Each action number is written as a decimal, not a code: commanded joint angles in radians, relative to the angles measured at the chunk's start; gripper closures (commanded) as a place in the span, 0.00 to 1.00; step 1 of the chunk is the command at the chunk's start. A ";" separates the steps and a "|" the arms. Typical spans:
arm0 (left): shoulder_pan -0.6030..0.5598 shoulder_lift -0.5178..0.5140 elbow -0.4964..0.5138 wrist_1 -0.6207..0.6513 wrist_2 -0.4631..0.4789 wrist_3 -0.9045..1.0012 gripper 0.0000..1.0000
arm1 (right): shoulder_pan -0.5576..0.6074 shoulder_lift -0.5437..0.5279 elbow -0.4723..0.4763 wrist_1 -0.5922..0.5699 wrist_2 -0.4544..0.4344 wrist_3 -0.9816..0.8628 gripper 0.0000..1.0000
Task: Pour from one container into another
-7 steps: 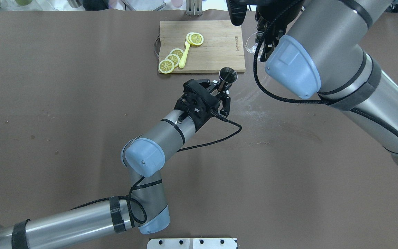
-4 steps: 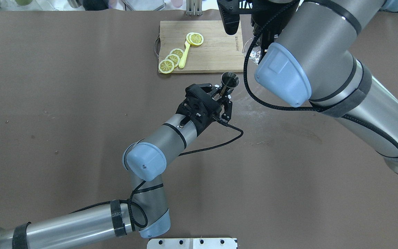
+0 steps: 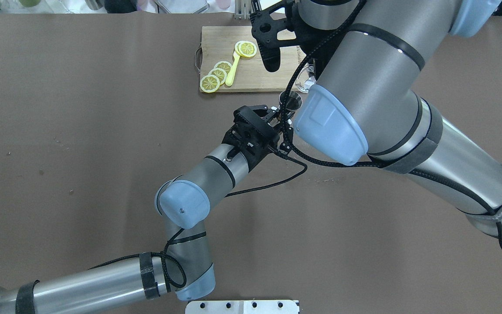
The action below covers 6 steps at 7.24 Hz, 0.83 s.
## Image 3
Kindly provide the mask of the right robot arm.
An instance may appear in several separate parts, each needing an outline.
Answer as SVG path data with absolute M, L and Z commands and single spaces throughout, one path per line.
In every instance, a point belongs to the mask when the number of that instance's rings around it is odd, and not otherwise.
M 416 95 L 412 84 L 448 34 L 470 37 L 500 0 L 282 0 L 256 12 L 265 67 L 300 45 L 317 81 L 295 119 L 329 167 L 404 174 L 462 211 L 502 244 L 502 164 Z

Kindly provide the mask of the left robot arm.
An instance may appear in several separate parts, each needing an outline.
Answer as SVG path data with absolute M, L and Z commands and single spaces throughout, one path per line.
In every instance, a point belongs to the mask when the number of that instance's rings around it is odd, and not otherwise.
M 204 219 L 270 153 L 277 149 L 289 113 L 276 107 L 241 106 L 221 145 L 191 171 L 166 181 L 154 206 L 163 218 L 166 243 L 101 263 L 56 280 L 34 280 L 15 290 L 0 288 L 0 314 L 93 314 L 173 292 L 183 302 L 215 288 Z

